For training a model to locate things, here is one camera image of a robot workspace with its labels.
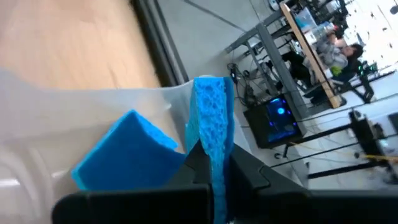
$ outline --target wooden desk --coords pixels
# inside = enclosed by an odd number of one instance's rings
[[[300,28],[297,26],[292,14],[290,13],[289,7],[286,4],[281,3],[280,9],[282,10],[284,16],[287,19],[287,22],[291,26],[293,33],[296,35],[298,42],[300,43],[304,54],[309,59],[311,66],[315,72],[320,83],[322,83],[322,88],[324,89],[329,101],[331,103],[332,108],[338,108],[341,104],[341,97],[336,96],[331,87],[333,88],[333,83],[329,82],[325,79],[325,70],[322,61],[319,59],[318,54],[312,50],[311,46],[309,46],[307,40],[305,39],[303,33],[301,32]]]
[[[159,86],[127,0],[1,1],[0,67],[53,88]]]

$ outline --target sponge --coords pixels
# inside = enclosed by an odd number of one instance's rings
[[[184,163],[177,143],[132,110],[72,170],[81,190],[161,187]]]
[[[185,131],[189,152],[198,140],[211,161],[214,223],[227,222],[226,179],[233,148],[233,85],[230,78],[194,79],[190,119]]]

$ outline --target plastic bin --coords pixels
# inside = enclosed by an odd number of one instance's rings
[[[306,33],[317,26],[317,23],[313,19],[310,10],[308,10],[307,7],[295,16],[295,20],[303,33]]]
[[[131,109],[176,140],[182,152],[192,83],[153,90],[40,90],[0,71],[0,223],[51,223],[55,203],[79,191],[72,167]],[[249,150],[235,122],[234,141]]]

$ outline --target concrete floor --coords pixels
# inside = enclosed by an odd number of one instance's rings
[[[229,71],[226,65],[231,62],[236,62],[240,70],[250,70],[251,66],[254,68],[250,57],[239,62],[236,61],[236,56],[241,55],[247,48],[240,47],[230,54],[226,54],[224,49],[242,35],[245,30],[254,27],[259,22],[259,18],[263,20],[272,13],[267,1],[252,0],[258,17],[250,2],[242,0],[168,0],[159,1],[159,3],[190,79],[200,75],[227,77],[229,76]],[[277,23],[271,25],[269,27],[270,32],[276,30],[277,26]],[[282,40],[276,40],[277,45],[281,45],[283,42]],[[247,121],[242,113],[245,108],[236,102],[234,110],[241,125],[247,126]],[[324,126],[317,125],[324,122],[325,119],[327,118],[306,122],[305,125],[308,127],[307,135],[326,130]],[[274,159],[275,151],[259,149],[249,128],[244,128],[244,133],[252,153],[257,158],[270,166],[283,162],[282,160]],[[299,155],[291,151],[289,158],[340,147],[352,142],[356,142],[356,139],[350,138],[346,132],[332,134],[327,138],[306,142],[303,146],[295,146]],[[283,147],[278,147],[274,150],[283,151]],[[311,173],[350,166],[362,162],[355,159],[353,155],[354,152],[359,150],[359,146],[352,146],[306,159],[305,162],[310,162],[309,171]],[[290,165],[278,167],[276,170],[297,181],[297,176],[292,172]],[[377,183],[375,184],[374,180],[371,180],[371,177],[372,173],[367,170],[350,172],[311,180],[309,188],[368,189],[380,187]]]

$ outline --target metal table leg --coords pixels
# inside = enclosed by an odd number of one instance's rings
[[[278,10],[266,19],[264,19],[262,22],[258,23],[258,25],[262,26],[269,26],[271,23],[275,22],[277,19],[282,17],[282,11]],[[238,48],[240,45],[243,45],[248,41],[250,38],[254,37],[257,34],[257,28],[253,28],[249,31],[247,31],[245,34],[243,34],[240,38],[235,40],[231,45],[229,45],[227,48],[225,48],[226,53],[232,52],[234,49]]]
[[[274,39],[271,34],[262,24],[257,25],[257,31],[259,33],[260,39],[264,44],[265,49],[267,50],[268,56],[274,64],[275,70],[277,71],[282,83],[284,84],[285,89],[288,91],[288,98],[291,98],[291,108],[296,108],[296,111],[293,111],[296,118],[302,119],[308,117],[309,111],[304,103],[303,98],[301,97],[298,89],[296,87],[296,83],[294,82],[292,76],[290,75],[289,70],[287,69],[284,61],[282,60],[282,56],[279,53],[279,49],[277,48]]]

